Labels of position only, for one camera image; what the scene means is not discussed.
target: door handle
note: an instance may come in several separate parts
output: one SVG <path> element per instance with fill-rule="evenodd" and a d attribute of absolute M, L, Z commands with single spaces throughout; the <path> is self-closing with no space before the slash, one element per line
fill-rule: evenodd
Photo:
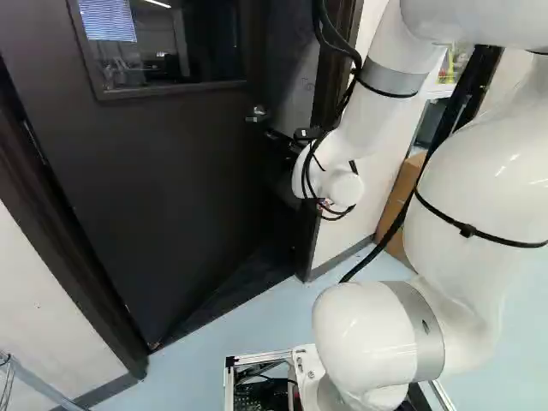
<path fill-rule="evenodd" d="M 262 105 L 255 105 L 251 113 L 246 116 L 246 122 L 263 122 L 271 117 L 271 113 Z"/>

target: light blue floor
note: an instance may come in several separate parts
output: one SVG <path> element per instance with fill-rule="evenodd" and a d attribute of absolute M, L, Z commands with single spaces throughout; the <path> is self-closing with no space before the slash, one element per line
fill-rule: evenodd
<path fill-rule="evenodd" d="M 145 381 L 94 408 L 96 411 L 220 411 L 227 355 L 254 354 L 313 343 L 312 305 L 366 254 L 357 253 L 320 279 L 294 278 L 269 289 L 151 357 Z M 405 279 L 412 272 L 385 254 L 356 279 Z"/>
<path fill-rule="evenodd" d="M 224 358 L 313 343 L 311 311 L 368 249 L 311 284 L 290 278 L 151 357 L 146 380 L 95 411 L 221 411 Z M 510 292 L 505 328 L 493 361 L 443 380 L 458 411 L 544 409 L 548 403 L 548 250 L 524 270 Z M 356 280 L 402 280 L 413 272 L 381 254 Z M 439 409 L 431 400 L 434 410 Z"/>

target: door window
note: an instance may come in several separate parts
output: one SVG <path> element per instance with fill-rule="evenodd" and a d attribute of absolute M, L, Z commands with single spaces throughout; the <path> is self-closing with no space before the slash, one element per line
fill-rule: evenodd
<path fill-rule="evenodd" d="M 96 92 L 244 79 L 237 0 L 70 1 Z"/>

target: cardboard box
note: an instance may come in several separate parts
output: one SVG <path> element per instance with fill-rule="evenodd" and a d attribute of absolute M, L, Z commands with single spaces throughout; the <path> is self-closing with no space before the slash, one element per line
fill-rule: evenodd
<path fill-rule="evenodd" d="M 408 198 L 411 191 L 413 191 L 417 178 L 419 178 L 422 164 L 425 162 L 425 158 L 426 151 L 416 154 L 403 162 L 400 173 L 398 174 L 392 192 L 390 193 L 390 197 L 388 198 L 388 201 L 386 201 L 383 215 L 378 223 L 377 232 L 375 233 L 375 242 L 379 242 L 380 239 L 383 238 L 383 235 L 388 231 L 388 228 L 392 225 L 405 204 L 405 200 Z M 403 250 L 402 228 L 394 234 L 394 237 L 392 237 L 392 240 L 390 240 L 386 246 L 386 252 L 394 258 L 399 259 L 408 267 L 413 268 Z"/>

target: door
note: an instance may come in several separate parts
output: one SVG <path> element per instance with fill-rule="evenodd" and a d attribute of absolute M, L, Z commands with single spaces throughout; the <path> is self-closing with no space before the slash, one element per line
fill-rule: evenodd
<path fill-rule="evenodd" d="M 245 122 L 262 2 L 9 0 L 0 52 L 34 138 L 151 347 L 268 221 Z"/>

